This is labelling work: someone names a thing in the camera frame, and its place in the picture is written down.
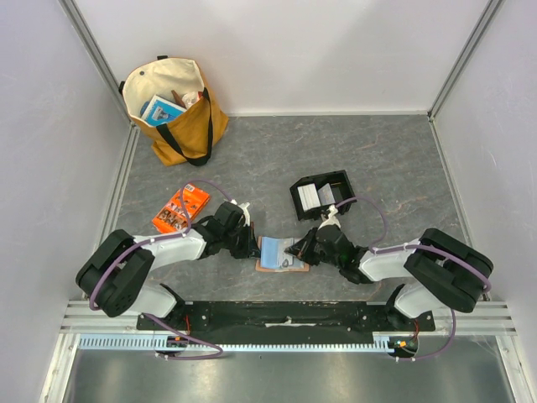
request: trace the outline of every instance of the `black container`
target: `black container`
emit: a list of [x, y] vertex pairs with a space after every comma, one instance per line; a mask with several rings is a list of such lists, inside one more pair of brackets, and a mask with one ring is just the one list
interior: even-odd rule
[[[342, 202], [350, 197], [354, 197], [354, 191], [351, 187], [351, 182], [347, 176], [346, 171], [337, 170], [334, 172], [327, 172], [325, 174], [305, 176], [297, 181], [294, 185], [290, 187], [291, 196], [293, 197], [293, 203], [295, 204], [296, 216], [300, 221], [302, 220], [316, 220], [321, 218], [321, 213], [325, 211], [329, 206], [320, 206], [312, 208], [305, 212], [302, 209], [302, 203], [300, 202], [299, 190], [301, 186], [309, 185], [310, 183], [315, 184], [317, 190], [321, 189], [327, 183], [330, 183], [330, 188], [332, 189], [332, 194], [334, 195], [334, 200], [336, 204]], [[356, 201], [350, 201], [343, 206], [339, 207], [337, 210], [340, 214], [345, 214], [351, 208], [351, 204]]]

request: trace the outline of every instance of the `mustard canvas bag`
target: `mustard canvas bag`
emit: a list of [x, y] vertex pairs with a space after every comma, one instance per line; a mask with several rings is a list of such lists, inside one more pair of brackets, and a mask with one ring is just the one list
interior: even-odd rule
[[[178, 94], [203, 92], [203, 96], [171, 122], [155, 127], [141, 119], [140, 110], [153, 95], [173, 102], [172, 90]], [[212, 146], [226, 130], [229, 119], [221, 111], [199, 66], [191, 59], [159, 56], [129, 74], [119, 91], [128, 116], [154, 141], [153, 151], [164, 165], [186, 161], [196, 166], [206, 164]]]

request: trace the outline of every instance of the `black strap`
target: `black strap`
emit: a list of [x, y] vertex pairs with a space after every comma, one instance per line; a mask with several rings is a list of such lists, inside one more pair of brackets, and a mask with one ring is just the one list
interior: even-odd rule
[[185, 157], [185, 160], [187, 160], [189, 163], [191, 163], [194, 166], [202, 166], [207, 163], [207, 161], [211, 158], [212, 154], [212, 139], [213, 139], [213, 132], [212, 132], [212, 110], [211, 110], [211, 98], [209, 96], [209, 92], [206, 88], [203, 89], [203, 97], [209, 102], [209, 128], [207, 130], [207, 154], [199, 157], [199, 158], [190, 158], [187, 157], [184, 153], [179, 144], [177, 143], [177, 140], [175, 140], [175, 137], [170, 132], [168, 125], [160, 124], [157, 126], [157, 130], [159, 130], [160, 135], [164, 139], [168, 145], [174, 149], [174, 151], [177, 154], [181, 154], [183, 157]]

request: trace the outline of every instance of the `wall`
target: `wall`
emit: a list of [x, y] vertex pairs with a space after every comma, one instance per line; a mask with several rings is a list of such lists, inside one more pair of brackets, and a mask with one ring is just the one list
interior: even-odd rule
[[128, 124], [55, 0], [0, 6], [0, 390], [39, 397]]
[[425, 111], [487, 0], [78, 0], [123, 79], [199, 61], [225, 111]]
[[537, 374], [537, 3], [499, 10], [437, 118], [471, 238]]

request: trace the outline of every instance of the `orange box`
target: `orange box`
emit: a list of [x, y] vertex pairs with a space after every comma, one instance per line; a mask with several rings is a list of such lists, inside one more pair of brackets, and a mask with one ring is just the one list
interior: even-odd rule
[[[169, 199], [166, 206], [160, 210], [152, 223], [160, 233], [174, 233], [186, 227], [186, 217], [184, 215], [179, 199], [180, 189]], [[192, 184], [185, 186], [183, 190], [183, 200], [185, 201], [186, 212], [190, 220], [194, 221], [196, 216], [209, 202], [211, 195], [202, 189], [198, 189]]]

